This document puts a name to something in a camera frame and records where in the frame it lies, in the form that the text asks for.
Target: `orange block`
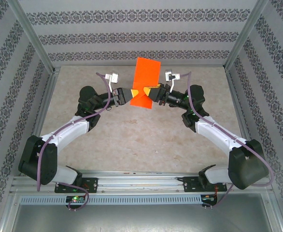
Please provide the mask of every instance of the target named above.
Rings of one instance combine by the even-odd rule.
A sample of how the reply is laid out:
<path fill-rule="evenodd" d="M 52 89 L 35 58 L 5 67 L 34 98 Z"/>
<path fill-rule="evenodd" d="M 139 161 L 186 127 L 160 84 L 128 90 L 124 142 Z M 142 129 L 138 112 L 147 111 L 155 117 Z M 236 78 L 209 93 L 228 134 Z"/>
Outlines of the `orange block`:
<path fill-rule="evenodd" d="M 137 58 L 133 89 L 139 91 L 138 95 L 131 100 L 131 105 L 152 109 L 152 100 L 147 97 L 143 88 L 145 86 L 156 86 L 159 81 L 161 62 Z"/>

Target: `beige tabletop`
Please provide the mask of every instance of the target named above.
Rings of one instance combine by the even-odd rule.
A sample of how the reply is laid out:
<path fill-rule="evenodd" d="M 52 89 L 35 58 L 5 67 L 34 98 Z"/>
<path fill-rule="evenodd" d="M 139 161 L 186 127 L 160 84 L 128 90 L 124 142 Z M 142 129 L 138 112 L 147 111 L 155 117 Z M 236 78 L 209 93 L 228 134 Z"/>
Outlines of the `beige tabletop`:
<path fill-rule="evenodd" d="M 201 85 L 204 109 L 222 126 L 240 136 L 235 109 L 223 68 L 162 66 L 164 71 L 192 71 L 192 84 Z M 131 88 L 135 67 L 62 66 L 41 135 L 68 122 L 77 110 L 79 91 L 92 86 L 98 94 L 107 92 L 96 72 L 118 73 L 114 88 Z M 174 90 L 185 92 L 187 78 L 175 82 Z M 212 164 L 227 164 L 225 154 L 208 139 L 186 128 L 184 110 L 153 104 L 152 110 L 129 103 L 101 114 L 97 126 L 62 150 L 59 164 L 75 169 L 140 172 L 198 172 Z"/>

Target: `patterned wallpaper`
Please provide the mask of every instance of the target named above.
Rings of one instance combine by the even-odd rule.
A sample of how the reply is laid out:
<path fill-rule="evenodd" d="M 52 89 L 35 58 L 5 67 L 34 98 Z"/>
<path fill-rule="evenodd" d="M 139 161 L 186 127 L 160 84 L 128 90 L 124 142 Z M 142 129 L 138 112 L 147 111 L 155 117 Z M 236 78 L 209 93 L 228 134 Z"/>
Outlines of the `patterned wallpaper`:
<path fill-rule="evenodd" d="M 0 0 L 0 218 L 26 139 L 33 133 L 48 72 L 5 0 Z"/>
<path fill-rule="evenodd" d="M 54 66 L 223 65 L 256 0 L 21 0 Z"/>
<path fill-rule="evenodd" d="M 229 74 L 251 138 L 275 171 L 283 214 L 283 0 L 270 0 Z"/>

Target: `black mounting bracket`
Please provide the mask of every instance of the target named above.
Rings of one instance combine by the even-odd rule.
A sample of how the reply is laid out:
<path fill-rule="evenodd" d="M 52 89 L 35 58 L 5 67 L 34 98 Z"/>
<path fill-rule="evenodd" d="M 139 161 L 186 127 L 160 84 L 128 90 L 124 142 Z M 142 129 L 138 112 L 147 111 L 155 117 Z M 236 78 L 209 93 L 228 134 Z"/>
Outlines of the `black mounting bracket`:
<path fill-rule="evenodd" d="M 98 180 L 97 178 L 82 178 L 80 187 L 86 189 L 89 193 L 96 193 L 98 190 Z M 84 193 L 84 191 L 56 184 L 55 193 Z"/>
<path fill-rule="evenodd" d="M 218 192 L 227 191 L 226 185 L 222 183 L 209 184 L 207 189 L 203 188 L 198 180 L 198 176 L 184 176 L 177 178 L 177 180 L 183 182 L 185 192 L 215 192 L 216 187 Z"/>

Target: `vented metal strip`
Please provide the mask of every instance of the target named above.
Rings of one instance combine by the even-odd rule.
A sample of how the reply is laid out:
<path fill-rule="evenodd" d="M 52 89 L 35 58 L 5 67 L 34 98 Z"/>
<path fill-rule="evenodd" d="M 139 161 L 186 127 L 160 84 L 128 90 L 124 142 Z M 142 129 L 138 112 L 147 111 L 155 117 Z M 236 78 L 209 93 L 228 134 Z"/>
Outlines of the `vented metal strip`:
<path fill-rule="evenodd" d="M 66 196 L 23 196 L 21 205 L 64 205 Z M 141 205 L 141 204 L 201 204 L 201 196 L 188 195 L 133 195 L 133 196 L 90 196 L 91 205 Z"/>

